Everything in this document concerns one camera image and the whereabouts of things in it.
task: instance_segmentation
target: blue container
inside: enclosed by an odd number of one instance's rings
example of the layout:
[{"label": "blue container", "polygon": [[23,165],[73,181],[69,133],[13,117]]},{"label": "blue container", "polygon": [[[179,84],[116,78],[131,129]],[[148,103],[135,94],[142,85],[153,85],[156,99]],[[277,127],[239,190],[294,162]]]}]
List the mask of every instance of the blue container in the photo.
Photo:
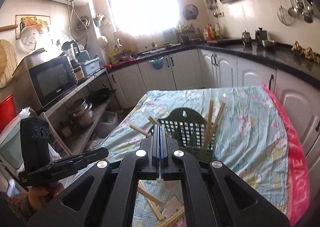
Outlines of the blue container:
[{"label": "blue container", "polygon": [[163,67],[163,57],[155,60],[149,60],[149,62],[152,64],[153,68],[158,70]]},{"label": "blue container", "polygon": [[99,58],[95,58],[84,63],[81,63],[81,68],[84,76],[93,74],[94,72],[100,70]]}]

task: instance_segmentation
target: pink towel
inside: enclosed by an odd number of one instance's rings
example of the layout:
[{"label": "pink towel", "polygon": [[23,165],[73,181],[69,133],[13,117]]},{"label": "pink towel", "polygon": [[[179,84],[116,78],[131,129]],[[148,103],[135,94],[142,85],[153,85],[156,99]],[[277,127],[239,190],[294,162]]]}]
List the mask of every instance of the pink towel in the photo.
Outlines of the pink towel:
[{"label": "pink towel", "polygon": [[288,152],[288,206],[287,217],[294,226],[309,207],[309,177],[306,159],[298,134],[276,96],[267,87],[263,87],[274,102],[287,131]]}]

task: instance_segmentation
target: wall picture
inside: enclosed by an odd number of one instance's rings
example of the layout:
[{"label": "wall picture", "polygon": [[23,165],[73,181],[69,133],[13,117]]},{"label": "wall picture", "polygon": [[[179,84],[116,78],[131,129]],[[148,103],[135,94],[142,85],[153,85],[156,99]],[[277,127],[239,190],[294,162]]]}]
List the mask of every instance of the wall picture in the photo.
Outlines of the wall picture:
[{"label": "wall picture", "polygon": [[50,33],[50,16],[43,15],[16,15],[16,40],[20,39],[23,28],[30,26],[36,28],[40,35]]}]

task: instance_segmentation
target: rolling pin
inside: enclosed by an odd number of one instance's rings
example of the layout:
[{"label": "rolling pin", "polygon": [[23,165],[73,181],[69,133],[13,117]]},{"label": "rolling pin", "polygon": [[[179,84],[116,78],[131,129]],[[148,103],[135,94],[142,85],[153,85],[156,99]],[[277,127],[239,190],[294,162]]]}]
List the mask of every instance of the rolling pin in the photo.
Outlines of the rolling pin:
[{"label": "rolling pin", "polygon": [[15,25],[9,25],[9,26],[4,26],[4,27],[0,27],[0,32],[2,31],[7,31],[7,30],[14,30],[18,28],[18,25],[15,24]]}]

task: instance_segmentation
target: hand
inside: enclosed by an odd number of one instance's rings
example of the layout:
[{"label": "hand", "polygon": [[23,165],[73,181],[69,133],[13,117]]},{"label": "hand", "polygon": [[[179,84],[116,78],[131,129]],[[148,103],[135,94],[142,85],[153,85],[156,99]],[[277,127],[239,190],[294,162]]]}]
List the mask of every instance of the hand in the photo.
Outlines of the hand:
[{"label": "hand", "polygon": [[53,198],[55,198],[63,190],[64,186],[61,183],[59,183],[56,187],[33,186],[28,193],[30,205],[34,210],[38,211],[43,207],[40,197],[53,194]]}]

